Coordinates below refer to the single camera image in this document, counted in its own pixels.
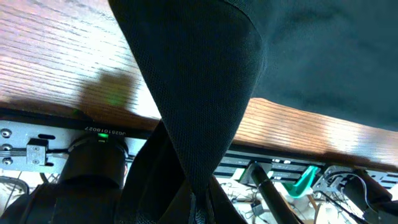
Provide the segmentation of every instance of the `white cable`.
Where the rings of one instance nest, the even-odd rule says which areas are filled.
[[[355,174],[355,173],[353,173],[353,172],[335,172],[335,173],[333,173],[332,175],[328,176],[328,178],[326,178],[326,180],[329,180],[330,178],[335,177],[335,176],[337,176],[337,175],[341,175],[341,174],[353,175],[353,176],[357,177],[357,178],[361,181],[362,186],[363,186],[363,189],[364,189],[366,205],[367,205],[372,211],[374,211],[374,212],[377,213],[377,211],[375,211],[375,209],[373,209],[373,208],[370,206],[369,202],[368,202],[368,188],[366,187],[365,181],[364,181],[364,180],[362,179],[362,177],[360,177],[358,174]]]

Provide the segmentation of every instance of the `black mesh fabric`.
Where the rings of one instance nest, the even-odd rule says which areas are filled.
[[[203,195],[265,69],[261,37],[222,1],[122,0],[111,7],[193,192]]]
[[[251,96],[398,128],[395,1],[110,3],[198,197],[197,222]]]

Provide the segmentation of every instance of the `metal frame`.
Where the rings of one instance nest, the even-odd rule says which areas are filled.
[[[85,134],[105,133],[113,136],[122,136],[125,138],[129,148],[129,154],[133,156],[138,153],[151,134],[151,131],[148,130],[0,108],[0,131],[3,130],[6,130],[7,133],[5,136],[0,136],[0,159],[2,160],[0,168],[48,173],[61,173],[68,157],[67,149],[75,139]],[[39,135],[47,138],[48,136],[53,136],[55,139],[41,139]],[[27,156],[26,151],[31,139],[41,139],[48,142],[47,149],[44,152],[45,164],[41,163],[40,160],[40,164],[34,164],[33,159],[29,159],[30,162],[27,162],[27,157],[32,157],[30,150],[28,150],[30,156]],[[343,160],[331,161],[322,156],[232,144],[221,164],[215,170],[215,175],[217,177],[230,178],[237,169],[245,169],[251,161],[271,164],[271,171],[274,173],[272,181],[292,184],[299,180],[301,174],[308,166],[317,166],[321,168],[321,171],[315,179],[316,183],[313,185],[315,187],[322,182],[322,175],[332,169],[330,164],[363,165],[349,164]],[[372,178],[378,179],[380,183],[383,180],[383,184],[388,185],[387,187],[396,184],[395,177],[398,177],[398,170],[395,167],[375,164],[372,169],[368,167],[364,167],[364,169],[372,173],[370,174]]]

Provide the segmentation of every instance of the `screw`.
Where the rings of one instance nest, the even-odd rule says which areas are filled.
[[[4,138],[9,138],[11,136],[11,131],[8,129],[0,130],[1,136]]]
[[[4,165],[11,165],[11,164],[12,164],[12,159],[9,158],[9,157],[4,158],[4,159],[2,160],[2,163],[3,163]]]
[[[12,149],[12,145],[10,145],[10,144],[3,144],[3,145],[1,146],[1,149],[4,150],[4,151],[11,150],[11,149]]]

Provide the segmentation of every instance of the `metal bracket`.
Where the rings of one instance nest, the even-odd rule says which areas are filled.
[[[338,185],[345,184],[342,182],[343,178],[347,175],[342,175],[341,177],[335,177],[328,179],[329,176],[333,175],[335,172],[352,172],[350,167],[341,166],[329,166],[323,173],[323,175],[312,185],[314,191],[321,190],[324,192],[339,192]]]
[[[49,142],[43,139],[30,139],[26,145],[26,164],[44,166],[46,162],[45,152]]]

